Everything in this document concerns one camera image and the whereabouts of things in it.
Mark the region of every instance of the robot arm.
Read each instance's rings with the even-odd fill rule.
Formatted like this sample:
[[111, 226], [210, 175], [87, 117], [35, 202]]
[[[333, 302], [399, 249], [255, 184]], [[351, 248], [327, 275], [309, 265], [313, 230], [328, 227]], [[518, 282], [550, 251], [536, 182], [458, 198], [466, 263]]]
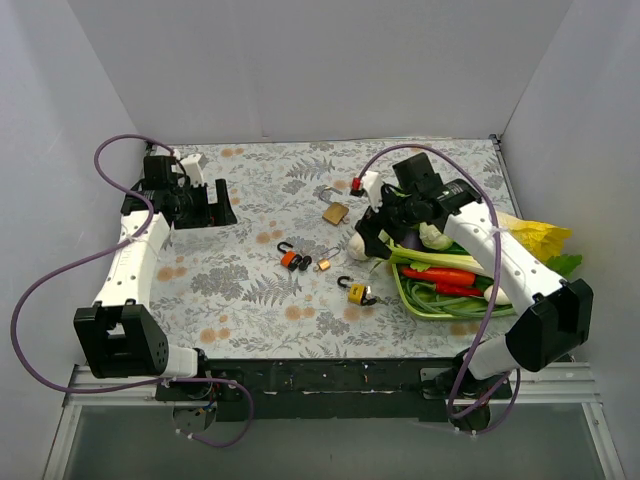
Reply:
[[[367, 256], [389, 258], [381, 230], [396, 242], [418, 223], [435, 225], [493, 274], [495, 248], [489, 209], [463, 180], [443, 184], [424, 153], [394, 165], [403, 195], [367, 173], [362, 190], [371, 207], [356, 224]], [[505, 335], [482, 343], [469, 371], [481, 381], [514, 368], [536, 372], [587, 340], [593, 292], [583, 281], [567, 282], [538, 262], [508, 232], [501, 232], [500, 287], [520, 318]]]
[[[216, 180], [217, 203], [209, 203], [203, 181], [202, 155], [182, 160], [186, 176], [170, 156], [144, 159], [141, 193], [151, 200], [155, 214], [138, 238], [118, 250], [107, 279], [91, 307], [79, 308], [74, 327], [97, 378], [157, 376], [193, 377], [201, 356], [192, 348], [170, 345], [149, 313], [149, 294], [158, 254], [176, 229], [237, 223], [225, 180]], [[125, 197], [120, 241], [130, 237], [148, 216], [139, 199]]]

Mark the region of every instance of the white wall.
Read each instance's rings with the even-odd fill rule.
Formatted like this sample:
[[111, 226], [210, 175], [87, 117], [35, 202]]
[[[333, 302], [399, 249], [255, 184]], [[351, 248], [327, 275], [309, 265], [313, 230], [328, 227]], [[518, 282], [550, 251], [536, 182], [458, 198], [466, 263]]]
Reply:
[[595, 292], [585, 354], [640, 478], [640, 3], [574, 0], [504, 135], [526, 217], [574, 229]]
[[501, 133], [570, 0], [69, 0], [172, 142]]
[[[33, 480], [63, 397], [22, 370], [9, 317], [36, 278], [116, 240], [122, 197], [93, 171], [92, 154], [133, 124], [65, 0], [0, 0], [0, 63], [0, 477]], [[105, 155], [123, 181], [140, 171], [141, 145], [131, 142]], [[58, 277], [24, 310], [19, 337], [50, 380], [69, 380], [75, 308], [91, 303], [108, 262]]]

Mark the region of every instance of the gray floor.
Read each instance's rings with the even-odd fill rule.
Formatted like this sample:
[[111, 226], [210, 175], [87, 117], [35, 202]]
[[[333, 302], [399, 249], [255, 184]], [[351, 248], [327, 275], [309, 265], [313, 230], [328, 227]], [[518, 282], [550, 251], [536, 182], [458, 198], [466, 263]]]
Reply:
[[[238, 427], [208, 432], [222, 439]], [[518, 405], [500, 429], [476, 439], [409, 420], [277, 420], [255, 422], [223, 451], [176, 435], [170, 408], [84, 407], [65, 478], [604, 477], [580, 405]]]

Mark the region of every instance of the floral tablecloth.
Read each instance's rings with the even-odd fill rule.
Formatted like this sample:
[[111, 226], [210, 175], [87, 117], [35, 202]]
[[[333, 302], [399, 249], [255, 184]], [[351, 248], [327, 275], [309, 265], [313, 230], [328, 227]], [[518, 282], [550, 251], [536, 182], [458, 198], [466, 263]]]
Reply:
[[[238, 224], [181, 230], [163, 250], [151, 291], [151, 311], [169, 341], [202, 348], [210, 358], [452, 356], [469, 346], [479, 322], [426, 322], [404, 308], [391, 269], [356, 262], [344, 250], [366, 201], [348, 195], [351, 179], [377, 151], [407, 139], [247, 145], [182, 145], [201, 152], [209, 185], [228, 183]], [[505, 180], [489, 140], [425, 140], [480, 181], [499, 210], [513, 213]], [[373, 169], [396, 183], [391, 165], [415, 154], [392, 152]], [[431, 156], [444, 181], [456, 177]], [[318, 193], [331, 186], [343, 195], [350, 224], [322, 220], [327, 205]], [[326, 272], [289, 273], [276, 245], [320, 258], [339, 246]], [[347, 303], [336, 285], [349, 275], [372, 286], [386, 304]], [[512, 320], [492, 320], [487, 336]]]

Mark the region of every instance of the red pepper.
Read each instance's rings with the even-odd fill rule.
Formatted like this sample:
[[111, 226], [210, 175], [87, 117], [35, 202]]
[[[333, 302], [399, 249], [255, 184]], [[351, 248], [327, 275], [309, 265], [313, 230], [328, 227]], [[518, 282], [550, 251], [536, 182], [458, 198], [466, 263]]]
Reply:
[[455, 297], [482, 297], [484, 292], [478, 288], [465, 288], [447, 283], [436, 283], [436, 293]]
[[429, 267], [424, 272], [406, 267], [402, 270], [405, 277], [416, 280], [425, 280], [433, 283], [446, 283], [458, 287], [470, 287], [476, 281], [476, 274], [458, 270], [457, 268]]

